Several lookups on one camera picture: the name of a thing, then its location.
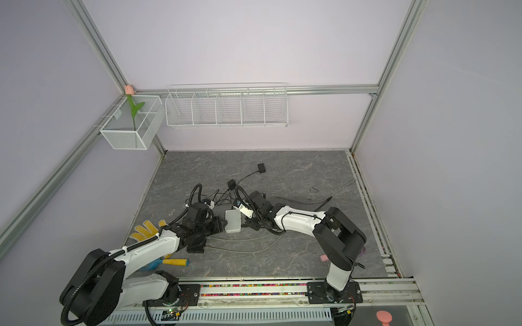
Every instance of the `mounting plate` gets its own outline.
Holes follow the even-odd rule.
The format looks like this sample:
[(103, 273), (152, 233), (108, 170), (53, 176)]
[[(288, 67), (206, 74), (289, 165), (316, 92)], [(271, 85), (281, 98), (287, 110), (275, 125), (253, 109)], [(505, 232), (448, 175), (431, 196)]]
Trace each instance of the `mounting plate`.
[[(200, 284), (180, 284), (181, 294), (185, 294), (189, 297), (189, 306), (197, 306), (199, 300), (199, 290), (201, 289)], [(165, 307), (164, 302), (161, 299), (149, 301), (149, 307)], [(185, 306), (187, 304), (187, 297), (184, 295), (180, 296), (180, 300), (174, 304), (174, 306)]]
[[(327, 283), (326, 282), (308, 282), (306, 285), (308, 292), (308, 301), (311, 304), (331, 304), (335, 303), (336, 300), (329, 299), (327, 295)], [(355, 281), (350, 281), (346, 284), (345, 295), (336, 303), (351, 303), (352, 297), (356, 304), (362, 303), (362, 294), (359, 284)]]

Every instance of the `glove finger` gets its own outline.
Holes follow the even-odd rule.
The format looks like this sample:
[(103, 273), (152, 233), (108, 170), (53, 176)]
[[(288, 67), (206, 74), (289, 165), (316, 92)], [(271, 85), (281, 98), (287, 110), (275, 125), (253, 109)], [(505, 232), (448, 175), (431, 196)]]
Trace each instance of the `glove finger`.
[(143, 222), (143, 225), (149, 230), (153, 235), (158, 233), (158, 228), (154, 226), (154, 224), (150, 220), (146, 220)]
[(146, 239), (145, 236), (144, 236), (143, 234), (141, 234), (141, 233), (136, 233), (136, 232), (134, 232), (134, 233), (132, 233), (131, 235), (129, 235), (129, 238), (134, 239), (134, 240), (136, 240), (136, 241), (138, 241), (138, 242), (141, 242), (141, 241), (143, 241), (143, 240)]
[(151, 236), (153, 236), (155, 233), (151, 233), (149, 230), (147, 230), (146, 228), (144, 228), (143, 226), (141, 225), (136, 225), (134, 227), (134, 229), (138, 232), (138, 233), (141, 233), (145, 239), (148, 239), (150, 238)]

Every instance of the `yellow handle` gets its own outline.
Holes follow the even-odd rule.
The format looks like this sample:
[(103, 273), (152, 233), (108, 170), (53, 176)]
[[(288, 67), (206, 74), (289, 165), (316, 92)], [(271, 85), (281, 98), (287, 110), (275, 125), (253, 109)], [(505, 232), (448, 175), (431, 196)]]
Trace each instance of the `yellow handle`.
[(162, 263), (176, 266), (187, 266), (188, 259), (163, 259)]

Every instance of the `wire shelf rack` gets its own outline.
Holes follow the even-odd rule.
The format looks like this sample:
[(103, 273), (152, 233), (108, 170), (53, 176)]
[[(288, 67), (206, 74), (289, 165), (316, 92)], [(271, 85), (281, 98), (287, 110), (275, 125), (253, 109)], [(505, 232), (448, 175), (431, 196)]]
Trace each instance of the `wire shelf rack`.
[(118, 106), (100, 129), (113, 149), (146, 150), (165, 119), (163, 102), (157, 95), (134, 95), (135, 104), (145, 102), (134, 118), (127, 99)]
[(173, 128), (287, 126), (286, 86), (169, 90), (167, 125)]

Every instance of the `vented metal panel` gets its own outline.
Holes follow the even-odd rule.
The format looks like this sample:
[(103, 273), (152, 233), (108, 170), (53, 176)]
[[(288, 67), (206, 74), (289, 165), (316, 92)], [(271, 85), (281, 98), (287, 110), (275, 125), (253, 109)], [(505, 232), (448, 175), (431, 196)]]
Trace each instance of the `vented metal panel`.
[[(276, 323), (289, 321), (331, 321), (329, 308), (265, 308), (265, 309), (189, 309), (181, 314), (179, 321), (162, 321), (163, 309), (151, 312), (158, 324)], [(120, 310), (112, 313), (100, 325), (147, 324), (143, 309)]]

